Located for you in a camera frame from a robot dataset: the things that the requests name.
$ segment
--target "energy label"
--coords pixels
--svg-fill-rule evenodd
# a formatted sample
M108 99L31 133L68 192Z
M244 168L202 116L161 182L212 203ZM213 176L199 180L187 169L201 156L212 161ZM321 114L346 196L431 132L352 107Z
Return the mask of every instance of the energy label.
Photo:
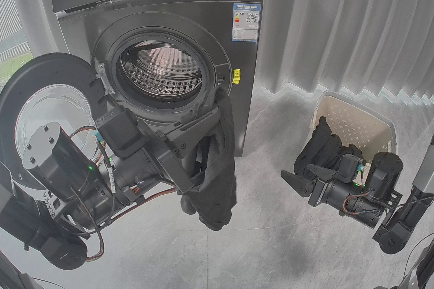
M261 5L234 4L232 41L258 41Z

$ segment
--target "floor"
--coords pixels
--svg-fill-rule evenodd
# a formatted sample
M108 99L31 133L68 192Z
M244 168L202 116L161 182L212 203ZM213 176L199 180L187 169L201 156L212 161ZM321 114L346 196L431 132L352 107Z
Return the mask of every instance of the floor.
M408 245L383 254L373 231L316 208L280 178L291 171L309 132L313 94L287 85L278 94L256 86L244 156L236 159L238 204L222 231L207 230L198 216L183 214L179 196L153 200L103 231L104 257L62 271L0 229L0 249L22 271L72 288L372 289L398 285L413 246L434 231L428 209ZM434 133L434 105L387 91L375 98L343 91L395 125L404 171L397 190L406 198ZM422 250L430 239L418 248ZM98 238L88 242L96 253ZM418 250L412 255L415 260ZM55 286L44 284L45 288Z

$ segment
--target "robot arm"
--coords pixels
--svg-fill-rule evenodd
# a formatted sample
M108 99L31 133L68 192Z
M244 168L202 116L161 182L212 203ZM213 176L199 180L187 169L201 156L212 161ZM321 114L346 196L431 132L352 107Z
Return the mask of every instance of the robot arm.
M45 201L26 194L0 165L0 227L61 269L81 266L87 259L81 238L110 225L125 207L146 202L143 195L156 184L167 182L184 194L203 182L192 176L206 170L206 163L196 163L198 144L220 121L215 95L211 91L199 108L156 132L128 109L113 107L95 122L97 138L114 152L107 167L88 160L58 123L40 127L23 166L48 189ZM198 169L187 172L184 157Z
M434 136L413 180L407 201L393 216L378 228L374 240L387 254L395 254L405 247L417 223L434 200Z
M340 215L350 216L372 229L387 211L373 239L383 252L395 254L405 247L434 200L434 137L413 181L411 194L398 210L402 195L394 187L403 169L400 158L393 153L377 153L364 186L353 182L360 161L346 154L337 171L308 164L308 170L316 175L312 180L284 170L281 177L301 196L309 197L310 205L331 205Z

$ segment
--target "grass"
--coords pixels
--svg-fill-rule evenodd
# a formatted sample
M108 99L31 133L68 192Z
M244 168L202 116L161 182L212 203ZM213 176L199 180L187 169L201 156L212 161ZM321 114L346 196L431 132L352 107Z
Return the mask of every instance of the grass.
M0 81L12 76L16 70L32 59L32 54L26 53L18 57L8 59L0 64Z

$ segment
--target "laundry basket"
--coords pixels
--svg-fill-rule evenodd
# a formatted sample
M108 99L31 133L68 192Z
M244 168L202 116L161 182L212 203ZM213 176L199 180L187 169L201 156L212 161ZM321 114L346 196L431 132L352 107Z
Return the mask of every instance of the laundry basket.
M342 145L353 143L361 149L368 163L364 178L376 153L388 151L396 154L396 134L392 122L353 99L333 91L323 92L315 107L307 141L322 116L326 117L332 133L341 138Z

